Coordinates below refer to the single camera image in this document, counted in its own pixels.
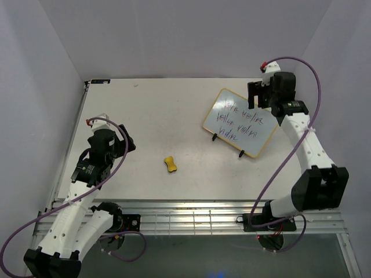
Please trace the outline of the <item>yellow whiteboard eraser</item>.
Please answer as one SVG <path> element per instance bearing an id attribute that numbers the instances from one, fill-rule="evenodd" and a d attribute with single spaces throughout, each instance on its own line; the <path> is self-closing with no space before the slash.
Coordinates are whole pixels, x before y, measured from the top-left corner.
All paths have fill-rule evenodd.
<path id="1" fill-rule="evenodd" d="M 176 164 L 174 162 L 174 158 L 172 156 L 168 156 L 168 157 L 164 158 L 164 162 L 166 164 L 168 172 L 172 173 L 172 172 L 177 171 L 177 166 L 176 166 Z"/>

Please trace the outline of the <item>yellow-framed small whiteboard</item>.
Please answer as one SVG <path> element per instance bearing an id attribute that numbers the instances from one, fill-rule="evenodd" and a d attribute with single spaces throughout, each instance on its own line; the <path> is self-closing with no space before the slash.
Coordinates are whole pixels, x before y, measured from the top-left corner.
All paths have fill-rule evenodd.
<path id="1" fill-rule="evenodd" d="M 256 158 L 278 127 L 266 109 L 249 109 L 248 100 L 223 88 L 202 127 L 251 158 Z"/>

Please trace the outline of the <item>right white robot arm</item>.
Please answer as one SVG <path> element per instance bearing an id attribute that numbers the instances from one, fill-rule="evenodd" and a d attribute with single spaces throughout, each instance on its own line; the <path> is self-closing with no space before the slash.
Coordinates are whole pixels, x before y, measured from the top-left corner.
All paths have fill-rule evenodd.
<path id="1" fill-rule="evenodd" d="M 296 100 L 296 77 L 276 72 L 269 84 L 248 83 L 249 108 L 270 108 L 293 145 L 301 176 L 285 197 L 267 201 L 260 214 L 249 216 L 249 226 L 275 230 L 283 220 L 300 212 L 336 209 L 340 206 L 349 173 L 336 166 L 310 126 L 312 117 L 303 101 Z"/>

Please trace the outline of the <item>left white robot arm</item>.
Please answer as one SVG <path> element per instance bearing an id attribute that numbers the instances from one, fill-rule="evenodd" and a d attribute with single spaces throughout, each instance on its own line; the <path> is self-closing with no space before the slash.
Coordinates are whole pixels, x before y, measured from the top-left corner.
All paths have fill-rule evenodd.
<path id="1" fill-rule="evenodd" d="M 24 262 L 34 277 L 78 277 L 82 260 L 105 232 L 123 224 L 120 207 L 111 202 L 92 206 L 98 185 L 111 177 L 116 159 L 135 150 L 131 138 L 120 140 L 109 123 L 92 122 L 90 147 L 80 156 L 64 201 L 47 235 L 36 249 L 27 250 Z"/>

